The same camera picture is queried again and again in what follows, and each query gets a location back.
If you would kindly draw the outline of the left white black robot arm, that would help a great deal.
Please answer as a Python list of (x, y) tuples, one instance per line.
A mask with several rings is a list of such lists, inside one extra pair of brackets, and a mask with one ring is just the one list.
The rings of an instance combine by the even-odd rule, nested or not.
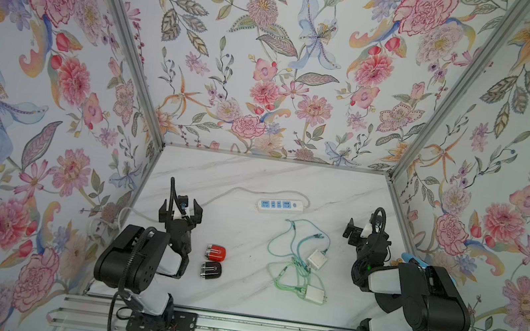
[(170, 197), (158, 212), (153, 226), (126, 226), (101, 254), (93, 277), (114, 289), (109, 305), (106, 331), (113, 331), (117, 301), (131, 311), (129, 319), (147, 331), (172, 331), (174, 299), (155, 283), (155, 275), (179, 279), (186, 272), (192, 251), (192, 231), (202, 223), (203, 209), (198, 202), (177, 193), (175, 178), (170, 179)]

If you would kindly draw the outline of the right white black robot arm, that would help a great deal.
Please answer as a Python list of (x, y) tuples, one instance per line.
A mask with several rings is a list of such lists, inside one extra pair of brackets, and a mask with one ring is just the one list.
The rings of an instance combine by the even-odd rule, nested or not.
[(469, 331), (469, 310), (447, 269), (409, 254), (396, 266), (387, 265), (391, 241), (386, 222), (380, 207), (366, 227), (350, 220), (343, 231), (356, 251), (351, 280), (361, 291), (372, 293), (382, 311), (361, 321), (354, 331)]

